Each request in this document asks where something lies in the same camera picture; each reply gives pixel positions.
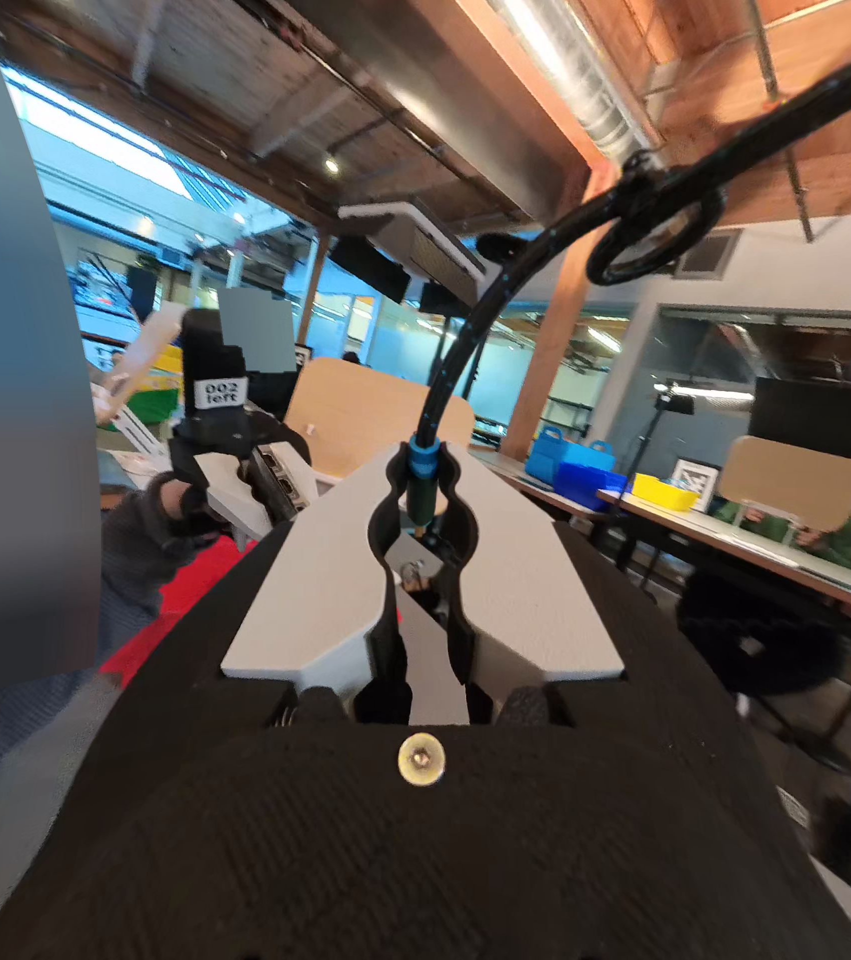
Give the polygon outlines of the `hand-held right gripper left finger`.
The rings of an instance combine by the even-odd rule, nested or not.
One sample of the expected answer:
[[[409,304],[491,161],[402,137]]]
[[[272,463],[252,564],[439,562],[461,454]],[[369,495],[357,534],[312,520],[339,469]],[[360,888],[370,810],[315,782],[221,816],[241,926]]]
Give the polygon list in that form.
[[[407,446],[386,447],[293,521],[221,662],[225,676],[329,688],[400,686],[408,658],[395,573]]]

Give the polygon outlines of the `brown-edged table black legs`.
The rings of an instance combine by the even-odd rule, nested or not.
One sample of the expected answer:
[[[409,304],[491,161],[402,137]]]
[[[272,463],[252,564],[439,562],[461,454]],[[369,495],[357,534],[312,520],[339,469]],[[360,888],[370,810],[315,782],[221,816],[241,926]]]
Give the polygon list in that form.
[[[707,570],[803,618],[837,630],[851,641],[851,569],[695,510],[669,510],[629,493],[605,489],[598,497],[610,509],[594,522],[591,540],[595,544],[600,541],[600,524],[605,532],[613,528],[622,531],[624,544],[615,559],[618,570],[628,567],[636,544],[647,544],[662,555]],[[850,717],[851,695],[826,732],[795,728],[795,733],[803,737],[800,745],[835,746]]]

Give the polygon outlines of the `red plastic bin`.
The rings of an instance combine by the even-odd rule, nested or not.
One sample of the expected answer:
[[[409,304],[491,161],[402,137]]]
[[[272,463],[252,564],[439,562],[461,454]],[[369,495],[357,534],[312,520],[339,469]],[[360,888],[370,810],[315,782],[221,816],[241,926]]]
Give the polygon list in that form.
[[[219,537],[162,587],[155,620],[111,654],[99,666],[98,673],[111,677],[120,690],[125,690],[180,620],[245,556],[252,553],[255,546],[257,544],[252,541],[240,548],[230,537]]]

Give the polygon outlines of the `green plastic bin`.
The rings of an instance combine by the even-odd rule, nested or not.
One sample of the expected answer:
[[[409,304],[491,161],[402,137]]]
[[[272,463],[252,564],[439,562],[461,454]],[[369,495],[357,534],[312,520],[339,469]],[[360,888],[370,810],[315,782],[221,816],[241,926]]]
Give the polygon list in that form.
[[[131,393],[125,405],[144,426],[159,426],[169,422],[179,408],[180,394],[180,381],[170,377],[158,378]]]

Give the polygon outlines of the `black floor lamp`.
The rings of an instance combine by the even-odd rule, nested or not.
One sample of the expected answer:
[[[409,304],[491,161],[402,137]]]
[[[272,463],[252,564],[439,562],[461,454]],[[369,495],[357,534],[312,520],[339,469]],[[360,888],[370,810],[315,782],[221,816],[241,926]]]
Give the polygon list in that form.
[[[520,234],[505,232],[487,232],[479,234],[475,238],[475,251],[480,258],[488,260],[491,264],[502,267],[505,263],[518,257],[528,246],[530,240]],[[475,382],[478,377],[480,361],[489,333],[486,332],[479,341],[476,350],[467,370],[467,377],[461,396],[464,400],[469,400]]]

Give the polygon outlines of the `dark blue plastic bin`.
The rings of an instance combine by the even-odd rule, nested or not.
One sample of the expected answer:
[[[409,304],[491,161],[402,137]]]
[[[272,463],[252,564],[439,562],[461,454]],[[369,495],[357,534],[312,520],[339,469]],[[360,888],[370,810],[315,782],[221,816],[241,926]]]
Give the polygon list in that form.
[[[594,513],[604,514],[610,503],[600,497],[602,491],[617,498],[626,487],[627,476],[612,470],[578,462],[562,462],[555,470],[552,487],[561,498],[573,501]]]

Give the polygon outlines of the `person's left hand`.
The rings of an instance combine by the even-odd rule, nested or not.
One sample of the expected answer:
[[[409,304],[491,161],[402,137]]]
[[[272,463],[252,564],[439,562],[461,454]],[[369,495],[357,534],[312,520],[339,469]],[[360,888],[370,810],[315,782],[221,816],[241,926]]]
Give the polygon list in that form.
[[[207,490],[173,476],[155,476],[142,499],[146,526],[163,546],[193,541],[210,543],[222,533],[220,517],[210,508]]]

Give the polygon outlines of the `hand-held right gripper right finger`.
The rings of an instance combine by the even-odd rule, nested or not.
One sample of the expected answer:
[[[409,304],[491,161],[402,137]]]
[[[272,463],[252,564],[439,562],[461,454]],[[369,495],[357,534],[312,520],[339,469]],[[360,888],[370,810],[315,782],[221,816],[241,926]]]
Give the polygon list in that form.
[[[558,525],[461,445],[442,444],[437,476],[448,654],[466,689],[499,710],[518,689],[624,678]]]

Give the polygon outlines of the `studio lamp on stand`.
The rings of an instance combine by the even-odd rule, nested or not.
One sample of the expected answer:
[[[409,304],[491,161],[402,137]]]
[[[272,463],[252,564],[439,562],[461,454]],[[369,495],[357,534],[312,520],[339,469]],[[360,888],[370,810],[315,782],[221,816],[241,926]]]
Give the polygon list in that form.
[[[665,390],[659,391],[657,395],[654,404],[654,413],[648,423],[648,426],[646,426],[638,440],[638,445],[632,460],[628,463],[628,468],[626,471],[626,483],[612,504],[610,525],[613,525],[613,522],[619,520],[622,513],[624,498],[629,492],[631,485],[635,481],[635,477],[639,472],[639,466],[648,450],[661,419],[665,414],[668,413],[678,414],[681,416],[691,416],[695,414],[695,400],[689,395],[680,393],[677,384],[673,381],[668,381],[666,383]]]

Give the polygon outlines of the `wooden post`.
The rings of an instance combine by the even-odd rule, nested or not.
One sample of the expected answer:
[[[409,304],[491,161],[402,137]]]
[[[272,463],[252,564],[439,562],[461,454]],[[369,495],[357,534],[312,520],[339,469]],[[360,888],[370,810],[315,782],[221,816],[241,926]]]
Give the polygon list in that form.
[[[528,457],[557,371],[586,302],[590,289],[586,265],[595,243],[594,235],[583,237],[563,257],[506,436],[499,449],[504,456],[516,462],[525,462]]]

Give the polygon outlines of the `black USB hub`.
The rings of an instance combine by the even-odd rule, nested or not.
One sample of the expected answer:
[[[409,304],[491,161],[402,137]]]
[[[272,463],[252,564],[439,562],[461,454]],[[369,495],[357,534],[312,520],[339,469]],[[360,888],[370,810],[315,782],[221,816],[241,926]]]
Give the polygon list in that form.
[[[244,480],[272,526],[295,521],[318,498],[311,464],[285,440],[253,446]]]

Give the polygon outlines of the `silver ceiling duct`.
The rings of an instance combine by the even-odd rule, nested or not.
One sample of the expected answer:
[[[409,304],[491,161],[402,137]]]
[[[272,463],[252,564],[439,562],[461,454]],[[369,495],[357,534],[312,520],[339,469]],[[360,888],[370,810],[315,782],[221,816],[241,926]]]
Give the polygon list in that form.
[[[624,165],[638,151],[661,152],[659,132],[582,2],[490,1],[489,6],[606,160]]]

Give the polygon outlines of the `black HDMI cable green plug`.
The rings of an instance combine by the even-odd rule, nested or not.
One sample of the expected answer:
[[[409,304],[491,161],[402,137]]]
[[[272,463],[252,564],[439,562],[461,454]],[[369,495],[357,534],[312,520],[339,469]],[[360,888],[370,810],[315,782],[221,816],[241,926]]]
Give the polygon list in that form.
[[[513,245],[509,259],[474,306],[430,383],[415,433],[404,445],[406,510],[428,526],[439,488],[439,427],[456,383],[480,342],[514,295],[553,259],[606,227],[587,258],[590,284],[608,287],[648,276],[682,256],[720,221],[726,187],[803,138],[851,112],[851,63],[776,106],[726,143],[687,166],[658,169],[648,150],[627,159],[618,180]]]

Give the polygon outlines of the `black wall monitor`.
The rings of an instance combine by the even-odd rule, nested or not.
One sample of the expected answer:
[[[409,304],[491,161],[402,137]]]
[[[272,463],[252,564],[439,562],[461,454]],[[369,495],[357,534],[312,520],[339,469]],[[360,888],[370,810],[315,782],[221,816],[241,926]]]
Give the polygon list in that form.
[[[851,387],[757,378],[747,432],[851,460]]]

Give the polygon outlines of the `black office chair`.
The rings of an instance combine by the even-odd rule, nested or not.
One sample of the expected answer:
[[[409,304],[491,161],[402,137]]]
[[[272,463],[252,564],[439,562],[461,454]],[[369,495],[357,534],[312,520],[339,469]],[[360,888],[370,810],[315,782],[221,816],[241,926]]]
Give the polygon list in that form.
[[[703,571],[685,582],[676,623],[731,693],[799,693],[840,672],[844,648],[835,630]]]

